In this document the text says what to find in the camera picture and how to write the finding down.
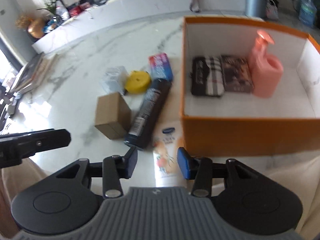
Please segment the remote control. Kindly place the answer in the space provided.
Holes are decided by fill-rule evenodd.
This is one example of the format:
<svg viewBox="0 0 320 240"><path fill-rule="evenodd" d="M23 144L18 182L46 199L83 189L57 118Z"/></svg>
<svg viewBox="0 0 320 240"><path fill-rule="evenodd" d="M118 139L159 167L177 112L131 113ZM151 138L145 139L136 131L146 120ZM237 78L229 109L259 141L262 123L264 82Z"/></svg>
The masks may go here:
<svg viewBox="0 0 320 240"><path fill-rule="evenodd" d="M12 102L9 104L7 113L8 113L10 118L12 118L15 115L16 110L18 109L18 105L20 103L21 98L22 98L22 94L21 93L17 93L16 96L13 98Z"/></svg>

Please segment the red blue tin box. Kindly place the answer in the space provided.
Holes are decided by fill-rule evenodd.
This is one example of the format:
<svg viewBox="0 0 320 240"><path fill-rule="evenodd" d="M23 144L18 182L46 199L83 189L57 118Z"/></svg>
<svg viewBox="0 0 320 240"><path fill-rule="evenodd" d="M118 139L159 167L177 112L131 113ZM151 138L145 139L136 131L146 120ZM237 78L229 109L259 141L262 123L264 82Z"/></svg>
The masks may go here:
<svg viewBox="0 0 320 240"><path fill-rule="evenodd" d="M149 57L150 75L154 79L173 81L174 76L166 53L160 53Z"/></svg>

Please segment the plaid black tissue pack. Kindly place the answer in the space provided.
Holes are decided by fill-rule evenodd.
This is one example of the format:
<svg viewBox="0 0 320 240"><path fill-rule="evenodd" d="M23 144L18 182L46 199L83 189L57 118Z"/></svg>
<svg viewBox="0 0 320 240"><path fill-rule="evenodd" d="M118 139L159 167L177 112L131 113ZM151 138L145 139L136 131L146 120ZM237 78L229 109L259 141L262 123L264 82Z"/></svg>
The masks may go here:
<svg viewBox="0 0 320 240"><path fill-rule="evenodd" d="M198 56L193 58L190 76L191 93L194 96L223 96L225 88L219 57Z"/></svg>

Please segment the woven small basket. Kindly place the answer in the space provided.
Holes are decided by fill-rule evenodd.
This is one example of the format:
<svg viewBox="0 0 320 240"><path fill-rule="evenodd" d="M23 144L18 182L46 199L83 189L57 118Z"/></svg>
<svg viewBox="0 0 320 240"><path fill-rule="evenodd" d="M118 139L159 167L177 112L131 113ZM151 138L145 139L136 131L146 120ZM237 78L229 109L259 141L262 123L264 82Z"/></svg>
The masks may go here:
<svg viewBox="0 0 320 240"><path fill-rule="evenodd" d="M273 0L267 0L266 16L269 20L278 20L278 8Z"/></svg>

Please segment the yellow tape measure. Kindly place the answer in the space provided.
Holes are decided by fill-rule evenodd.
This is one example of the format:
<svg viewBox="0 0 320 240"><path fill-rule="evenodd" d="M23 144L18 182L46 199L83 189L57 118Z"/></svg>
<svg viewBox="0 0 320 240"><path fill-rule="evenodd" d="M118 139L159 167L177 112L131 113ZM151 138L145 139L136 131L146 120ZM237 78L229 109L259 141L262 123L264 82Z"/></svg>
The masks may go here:
<svg viewBox="0 0 320 240"><path fill-rule="evenodd" d="M148 72L132 71L128 76L125 89L130 94L145 93L151 84L151 77Z"/></svg>

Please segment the brown cardboard box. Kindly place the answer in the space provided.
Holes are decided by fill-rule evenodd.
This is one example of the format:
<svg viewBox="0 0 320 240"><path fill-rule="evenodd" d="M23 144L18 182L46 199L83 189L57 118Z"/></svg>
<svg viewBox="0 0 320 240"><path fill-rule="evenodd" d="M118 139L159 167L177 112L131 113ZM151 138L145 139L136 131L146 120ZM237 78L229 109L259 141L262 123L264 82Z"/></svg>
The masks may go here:
<svg viewBox="0 0 320 240"><path fill-rule="evenodd" d="M131 109L119 92L98 98L94 126L110 140L121 139L127 134L131 126Z"/></svg>

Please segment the grey metal trash bin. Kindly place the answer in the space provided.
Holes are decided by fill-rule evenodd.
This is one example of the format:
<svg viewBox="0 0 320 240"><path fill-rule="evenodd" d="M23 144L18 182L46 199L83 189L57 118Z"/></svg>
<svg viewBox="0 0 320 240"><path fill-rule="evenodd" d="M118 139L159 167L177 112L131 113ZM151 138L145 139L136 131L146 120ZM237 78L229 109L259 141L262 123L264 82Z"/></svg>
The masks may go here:
<svg viewBox="0 0 320 240"><path fill-rule="evenodd" d="M267 0L246 0L245 15L266 18Z"/></svg>

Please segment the pink pump bottle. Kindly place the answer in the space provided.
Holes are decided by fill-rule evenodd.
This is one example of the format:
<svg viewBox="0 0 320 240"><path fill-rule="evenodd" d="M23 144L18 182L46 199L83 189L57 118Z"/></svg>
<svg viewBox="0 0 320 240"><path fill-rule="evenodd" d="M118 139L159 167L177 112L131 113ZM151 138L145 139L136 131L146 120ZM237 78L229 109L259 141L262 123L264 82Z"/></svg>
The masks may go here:
<svg viewBox="0 0 320 240"><path fill-rule="evenodd" d="M257 37L255 38L254 46L248 56L248 67L251 72L252 79L257 66L257 59L260 56L264 57L266 55L269 44L274 45L274 39L268 32L264 31L263 29L259 29L257 31Z"/></svg>

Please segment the stack of books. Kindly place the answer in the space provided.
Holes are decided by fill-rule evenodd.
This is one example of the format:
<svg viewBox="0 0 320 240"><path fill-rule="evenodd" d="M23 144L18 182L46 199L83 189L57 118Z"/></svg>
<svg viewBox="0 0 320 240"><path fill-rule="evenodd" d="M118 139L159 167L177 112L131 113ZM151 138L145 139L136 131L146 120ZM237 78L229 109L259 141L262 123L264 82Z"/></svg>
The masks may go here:
<svg viewBox="0 0 320 240"><path fill-rule="evenodd" d="M46 55L40 53L35 55L22 67L9 92L25 94L39 87L57 60L57 57L57 54Z"/></svg>

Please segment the golden vase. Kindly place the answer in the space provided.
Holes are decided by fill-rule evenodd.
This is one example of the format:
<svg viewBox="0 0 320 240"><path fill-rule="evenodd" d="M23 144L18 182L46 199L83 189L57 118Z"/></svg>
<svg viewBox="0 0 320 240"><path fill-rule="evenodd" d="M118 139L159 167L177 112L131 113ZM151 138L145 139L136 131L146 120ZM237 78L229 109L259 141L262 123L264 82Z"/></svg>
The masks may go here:
<svg viewBox="0 0 320 240"><path fill-rule="evenodd" d="M45 25L44 19L36 18L29 24L27 31L32 37L41 39L44 36L43 28Z"/></svg>

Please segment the orange cardboard box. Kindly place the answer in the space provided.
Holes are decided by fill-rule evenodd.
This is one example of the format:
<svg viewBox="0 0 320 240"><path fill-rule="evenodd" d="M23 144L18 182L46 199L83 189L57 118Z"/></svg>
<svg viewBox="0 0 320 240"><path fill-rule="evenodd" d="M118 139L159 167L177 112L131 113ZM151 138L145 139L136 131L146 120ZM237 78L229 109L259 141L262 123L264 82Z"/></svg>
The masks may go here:
<svg viewBox="0 0 320 240"><path fill-rule="evenodd" d="M319 44L244 17L183 21L185 149L208 157L319 149Z"/></svg>

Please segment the white vaseline lotion tube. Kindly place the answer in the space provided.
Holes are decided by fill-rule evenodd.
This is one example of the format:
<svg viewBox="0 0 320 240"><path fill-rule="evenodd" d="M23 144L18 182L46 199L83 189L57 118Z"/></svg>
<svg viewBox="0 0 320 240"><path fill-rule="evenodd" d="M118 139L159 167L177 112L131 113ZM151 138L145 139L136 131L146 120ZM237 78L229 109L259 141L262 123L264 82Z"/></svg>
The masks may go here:
<svg viewBox="0 0 320 240"><path fill-rule="evenodd" d="M157 187L186 187L178 162L178 148L183 146L179 121L158 124L152 137L153 162Z"/></svg>

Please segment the blue water jug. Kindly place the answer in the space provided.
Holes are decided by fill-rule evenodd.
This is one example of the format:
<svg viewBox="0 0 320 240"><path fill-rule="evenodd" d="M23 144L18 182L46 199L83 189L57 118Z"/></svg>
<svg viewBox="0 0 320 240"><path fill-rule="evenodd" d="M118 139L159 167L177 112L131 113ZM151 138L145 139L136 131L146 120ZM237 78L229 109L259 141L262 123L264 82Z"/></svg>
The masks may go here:
<svg viewBox="0 0 320 240"><path fill-rule="evenodd" d="M316 13L317 8L314 5L313 0L301 0L299 11L300 22L309 27L313 27L316 18Z"/></svg>

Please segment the potted green plant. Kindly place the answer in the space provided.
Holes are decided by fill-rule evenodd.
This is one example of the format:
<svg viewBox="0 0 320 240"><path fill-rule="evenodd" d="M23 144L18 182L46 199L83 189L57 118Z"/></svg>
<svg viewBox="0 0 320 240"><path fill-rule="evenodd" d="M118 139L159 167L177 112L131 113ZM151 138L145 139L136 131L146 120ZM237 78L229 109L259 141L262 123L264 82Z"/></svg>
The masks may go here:
<svg viewBox="0 0 320 240"><path fill-rule="evenodd" d="M48 20L57 19L62 20L62 17L56 12L56 3L58 0L44 0L44 6L42 8L36 9L44 13L44 18Z"/></svg>

